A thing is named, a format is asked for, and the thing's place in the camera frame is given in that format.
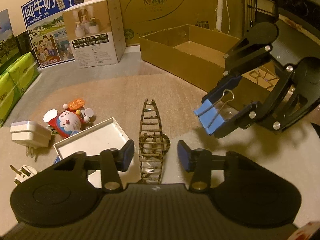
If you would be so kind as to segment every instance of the cardboard box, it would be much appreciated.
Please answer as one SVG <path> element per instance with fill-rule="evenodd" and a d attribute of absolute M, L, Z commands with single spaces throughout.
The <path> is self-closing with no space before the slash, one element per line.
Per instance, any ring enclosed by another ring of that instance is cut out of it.
<path fill-rule="evenodd" d="M 72 53 L 80 67 L 116 64 L 125 50 L 119 0 L 92 0 L 63 13 Z"/>
<path fill-rule="evenodd" d="M 17 41 L 13 35 L 8 10 L 0 12 L 0 74 L 20 57 Z"/>
<path fill-rule="evenodd" d="M 84 0 L 31 0 L 22 6 L 23 18 L 40 68 L 73 60 L 62 13 Z"/>
<path fill-rule="evenodd" d="M 141 58 L 209 92 L 223 77 L 224 54 L 238 41 L 215 30 L 184 25 L 141 37 Z M 264 102 L 278 80 L 270 68 L 244 74 L 228 104 L 241 110 L 252 101 Z"/>
<path fill-rule="evenodd" d="M 214 28 L 217 0 L 120 0 L 126 44 L 139 37 L 184 24 Z"/>
<path fill-rule="evenodd" d="M 0 127 L 19 101 L 21 95 L 9 73 L 0 75 Z"/>
<path fill-rule="evenodd" d="M 38 62 L 31 52 L 17 59 L 7 70 L 20 94 L 23 95 L 27 88 L 39 75 Z"/>

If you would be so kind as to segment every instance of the white plastic tray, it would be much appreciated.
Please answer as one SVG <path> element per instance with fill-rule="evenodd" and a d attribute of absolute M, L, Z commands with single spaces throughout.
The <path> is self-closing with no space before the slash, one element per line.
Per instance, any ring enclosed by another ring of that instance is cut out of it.
<path fill-rule="evenodd" d="M 129 140 L 129 137 L 112 117 L 55 143 L 53 147 L 58 156 L 64 159 L 78 151 L 86 152 L 87 156 L 91 156 L 99 155 L 103 150 L 110 148 L 121 149 L 127 140 Z M 119 172 L 124 187 L 128 182 L 137 182 L 140 180 L 140 164 L 137 155 L 138 154 L 135 153 L 129 169 L 126 172 Z M 89 175 L 88 180 L 95 187 L 101 187 L 100 171 Z"/>

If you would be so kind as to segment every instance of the blue milk box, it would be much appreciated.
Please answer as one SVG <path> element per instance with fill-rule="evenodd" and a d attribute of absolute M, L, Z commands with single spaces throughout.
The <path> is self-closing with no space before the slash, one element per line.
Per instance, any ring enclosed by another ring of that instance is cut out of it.
<path fill-rule="evenodd" d="M 40 68 L 74 60 L 62 13 L 84 0 L 31 0 L 22 6 Z"/>

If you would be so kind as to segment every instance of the orange sign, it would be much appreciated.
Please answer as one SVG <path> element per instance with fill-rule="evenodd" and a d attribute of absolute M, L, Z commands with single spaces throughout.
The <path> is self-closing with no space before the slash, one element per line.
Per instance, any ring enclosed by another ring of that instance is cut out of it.
<path fill-rule="evenodd" d="M 72 111 L 76 111 L 79 108 L 83 107 L 85 104 L 85 101 L 82 99 L 76 99 L 74 101 L 72 101 L 71 103 L 69 103 L 68 107 L 70 110 Z"/>

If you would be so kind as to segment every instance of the blue binder clip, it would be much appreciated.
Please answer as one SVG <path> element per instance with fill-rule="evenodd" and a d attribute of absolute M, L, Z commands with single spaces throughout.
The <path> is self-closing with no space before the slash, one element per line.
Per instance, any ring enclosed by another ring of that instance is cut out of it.
<path fill-rule="evenodd" d="M 232 98 L 226 100 L 219 110 L 215 109 L 216 104 L 218 104 L 228 93 L 232 94 Z M 222 97 L 217 102 L 212 104 L 209 99 L 207 99 L 203 102 L 199 109 L 194 111 L 208 135 L 212 135 L 215 130 L 217 130 L 217 128 L 219 128 L 225 122 L 223 117 L 220 115 L 220 112 L 224 108 L 224 106 L 234 98 L 235 95 L 233 94 L 233 92 L 229 89 L 225 89 L 223 91 Z"/>

